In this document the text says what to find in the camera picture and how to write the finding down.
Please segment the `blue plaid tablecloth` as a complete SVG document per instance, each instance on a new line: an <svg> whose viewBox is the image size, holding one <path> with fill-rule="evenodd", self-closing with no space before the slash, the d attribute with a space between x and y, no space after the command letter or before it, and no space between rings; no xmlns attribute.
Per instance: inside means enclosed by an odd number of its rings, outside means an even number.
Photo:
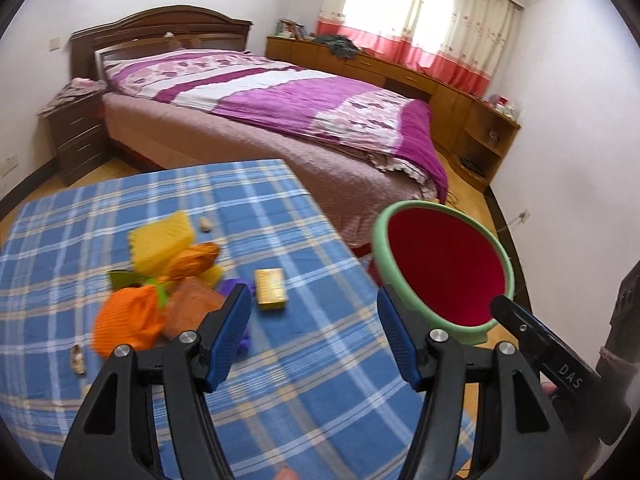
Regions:
<svg viewBox="0 0 640 480"><path fill-rule="evenodd" d="M104 358L218 311L259 270L285 306L254 308L206 404L235 477L393 479L422 400L400 378L376 286L278 160L138 174L25 205L1 251L1 417L55 471Z"/></svg>

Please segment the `gold small box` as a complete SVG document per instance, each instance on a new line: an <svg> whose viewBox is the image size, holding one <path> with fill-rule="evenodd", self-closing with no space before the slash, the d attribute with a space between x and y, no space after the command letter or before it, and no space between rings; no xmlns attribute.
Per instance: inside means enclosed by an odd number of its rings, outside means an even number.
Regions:
<svg viewBox="0 0 640 480"><path fill-rule="evenodd" d="M288 302L285 275L281 268L258 269L254 273L257 305L260 310L282 310Z"/></svg>

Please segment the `orange mesh bag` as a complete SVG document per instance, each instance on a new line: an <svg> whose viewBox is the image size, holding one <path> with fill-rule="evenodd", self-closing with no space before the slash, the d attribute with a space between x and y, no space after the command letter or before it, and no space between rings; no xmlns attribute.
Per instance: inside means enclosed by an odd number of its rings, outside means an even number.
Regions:
<svg viewBox="0 0 640 480"><path fill-rule="evenodd" d="M99 310L92 336L93 350L104 360L120 344L137 351L154 348L165 325L156 287L126 287L112 292Z"/></svg>

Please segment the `clothes on nightstand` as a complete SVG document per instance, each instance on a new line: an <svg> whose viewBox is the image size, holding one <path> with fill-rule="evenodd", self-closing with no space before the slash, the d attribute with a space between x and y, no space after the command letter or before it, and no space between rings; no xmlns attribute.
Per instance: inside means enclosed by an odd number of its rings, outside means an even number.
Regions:
<svg viewBox="0 0 640 480"><path fill-rule="evenodd" d="M38 112L38 115L44 116L50 114L67 104L75 103L83 98L88 98L88 96L95 96L106 88L107 83L102 79L93 80L81 77L73 78L46 106Z"/></svg>

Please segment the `purple floral quilt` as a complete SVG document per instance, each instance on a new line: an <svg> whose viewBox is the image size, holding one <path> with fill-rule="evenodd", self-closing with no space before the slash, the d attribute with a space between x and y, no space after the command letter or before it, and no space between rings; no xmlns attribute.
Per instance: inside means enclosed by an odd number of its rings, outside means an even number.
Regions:
<svg viewBox="0 0 640 480"><path fill-rule="evenodd" d="M385 171L431 185L448 178L420 100L248 51L180 49L102 64L106 81L132 98L199 110L276 133L346 148Z"/></svg>

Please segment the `yellow foam sheet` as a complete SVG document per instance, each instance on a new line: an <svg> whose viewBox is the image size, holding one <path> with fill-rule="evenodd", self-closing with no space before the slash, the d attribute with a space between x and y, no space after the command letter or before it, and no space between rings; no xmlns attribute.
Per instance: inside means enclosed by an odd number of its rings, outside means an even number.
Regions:
<svg viewBox="0 0 640 480"><path fill-rule="evenodd" d="M178 210L128 233L130 261L134 272L159 276L166 263L195 240L189 216Z"/></svg>

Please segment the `books on cabinet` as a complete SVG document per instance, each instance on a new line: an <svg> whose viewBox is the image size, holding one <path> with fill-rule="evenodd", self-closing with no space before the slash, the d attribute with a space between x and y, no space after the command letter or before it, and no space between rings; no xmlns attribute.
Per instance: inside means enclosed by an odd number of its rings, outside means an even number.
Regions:
<svg viewBox="0 0 640 480"><path fill-rule="evenodd" d="M298 24L291 20L281 18L277 22L276 31L274 34L277 37L295 39L295 40L314 40L314 32L310 32L306 26Z"/></svg>

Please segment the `long wooden cabinet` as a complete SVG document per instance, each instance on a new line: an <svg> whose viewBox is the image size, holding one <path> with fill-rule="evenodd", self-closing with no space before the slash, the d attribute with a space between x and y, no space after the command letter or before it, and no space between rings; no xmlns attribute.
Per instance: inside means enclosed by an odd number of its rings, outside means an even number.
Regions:
<svg viewBox="0 0 640 480"><path fill-rule="evenodd" d="M265 56L424 101L432 112L431 137L437 151L459 177L480 192L489 188L520 130L515 120L476 96L365 53L344 60L324 44L270 36Z"/></svg>

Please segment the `dark wooden nightstand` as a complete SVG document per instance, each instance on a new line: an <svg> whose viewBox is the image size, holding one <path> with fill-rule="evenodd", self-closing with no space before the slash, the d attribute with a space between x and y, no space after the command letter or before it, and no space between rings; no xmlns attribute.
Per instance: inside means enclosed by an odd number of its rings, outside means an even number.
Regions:
<svg viewBox="0 0 640 480"><path fill-rule="evenodd" d="M100 90L41 114L53 144L60 175L71 186L111 156Z"/></svg>

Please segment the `peanut shell near edge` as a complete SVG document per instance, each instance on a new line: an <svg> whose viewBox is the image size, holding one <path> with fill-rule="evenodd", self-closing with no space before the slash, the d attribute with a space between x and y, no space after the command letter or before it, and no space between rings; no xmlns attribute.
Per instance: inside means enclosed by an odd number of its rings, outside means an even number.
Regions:
<svg viewBox="0 0 640 480"><path fill-rule="evenodd" d="M74 344L70 349L70 368L77 376L85 376L87 373L84 352L79 344Z"/></svg>

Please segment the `white pink curtains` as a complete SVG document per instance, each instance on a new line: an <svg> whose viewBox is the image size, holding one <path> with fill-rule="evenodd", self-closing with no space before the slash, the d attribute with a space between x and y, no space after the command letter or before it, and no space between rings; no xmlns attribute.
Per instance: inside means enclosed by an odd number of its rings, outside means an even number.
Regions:
<svg viewBox="0 0 640 480"><path fill-rule="evenodd" d="M324 0L316 33L484 96L517 10L511 0Z"/></svg>

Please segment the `wooden bed with headboard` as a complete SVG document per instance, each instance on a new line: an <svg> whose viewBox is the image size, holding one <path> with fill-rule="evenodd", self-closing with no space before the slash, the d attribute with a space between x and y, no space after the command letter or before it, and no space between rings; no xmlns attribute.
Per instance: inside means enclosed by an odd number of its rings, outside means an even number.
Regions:
<svg viewBox="0 0 640 480"><path fill-rule="evenodd" d="M402 171L379 170L366 156L172 104L132 98L105 79L105 61L180 49L248 51L250 23L197 6L161 6L74 32L72 72L107 83L105 121L124 150L165 168L281 159L352 247L369 243L376 216L400 200L437 199Z"/></svg>

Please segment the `red bin green rim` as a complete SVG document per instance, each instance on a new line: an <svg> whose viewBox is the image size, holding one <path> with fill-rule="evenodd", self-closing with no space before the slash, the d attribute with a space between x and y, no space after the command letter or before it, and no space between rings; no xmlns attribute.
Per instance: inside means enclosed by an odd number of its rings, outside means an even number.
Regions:
<svg viewBox="0 0 640 480"><path fill-rule="evenodd" d="M480 223L450 207L405 200L386 207L371 235L369 273L402 303L462 344L488 341L494 298L514 295L506 251Z"/></svg>

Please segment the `items on cabinet end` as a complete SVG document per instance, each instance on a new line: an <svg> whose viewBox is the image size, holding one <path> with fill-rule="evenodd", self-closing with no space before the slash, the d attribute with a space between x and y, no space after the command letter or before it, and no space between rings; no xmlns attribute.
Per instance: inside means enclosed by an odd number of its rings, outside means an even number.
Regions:
<svg viewBox="0 0 640 480"><path fill-rule="evenodd" d="M512 102L505 98L504 96L499 96L498 94L492 94L486 103L497 113L507 117L516 122L521 114L520 104L517 102Z"/></svg>

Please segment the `orange wrapper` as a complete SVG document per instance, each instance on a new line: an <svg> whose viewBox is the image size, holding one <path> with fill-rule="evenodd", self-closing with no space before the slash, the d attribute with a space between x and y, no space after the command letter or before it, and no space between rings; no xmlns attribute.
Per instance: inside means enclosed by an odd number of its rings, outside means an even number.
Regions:
<svg viewBox="0 0 640 480"><path fill-rule="evenodd" d="M174 282L198 276L214 265L219 253L219 246L213 242L191 245L165 264L158 280Z"/></svg>

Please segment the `dark clothes pile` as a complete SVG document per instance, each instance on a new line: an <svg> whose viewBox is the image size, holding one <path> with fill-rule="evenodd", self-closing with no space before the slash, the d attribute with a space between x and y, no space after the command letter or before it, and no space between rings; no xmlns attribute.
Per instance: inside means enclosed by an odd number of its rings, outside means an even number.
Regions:
<svg viewBox="0 0 640 480"><path fill-rule="evenodd" d="M329 49L329 52L342 60L351 60L361 52L361 50L343 35L321 35L314 38L315 44L321 44Z"/></svg>

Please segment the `brown orange packet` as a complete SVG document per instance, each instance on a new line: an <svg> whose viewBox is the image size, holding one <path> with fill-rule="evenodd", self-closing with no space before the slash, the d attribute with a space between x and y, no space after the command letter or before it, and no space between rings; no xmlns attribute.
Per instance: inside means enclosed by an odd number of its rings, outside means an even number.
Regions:
<svg viewBox="0 0 640 480"><path fill-rule="evenodd" d="M224 305L224 296L198 278L186 278L180 283L166 304L162 333L168 339L187 330L197 330L209 312Z"/></svg>

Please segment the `green wrapper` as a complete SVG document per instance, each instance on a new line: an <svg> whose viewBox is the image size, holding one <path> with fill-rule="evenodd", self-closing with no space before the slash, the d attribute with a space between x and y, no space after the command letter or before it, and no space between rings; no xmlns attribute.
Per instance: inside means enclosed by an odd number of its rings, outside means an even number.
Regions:
<svg viewBox="0 0 640 480"><path fill-rule="evenodd" d="M156 278L150 278L130 270L111 270L107 272L111 290L117 292L124 288L138 288L145 285L152 285L155 288L158 305L163 308L168 301L168 293L163 284Z"/></svg>

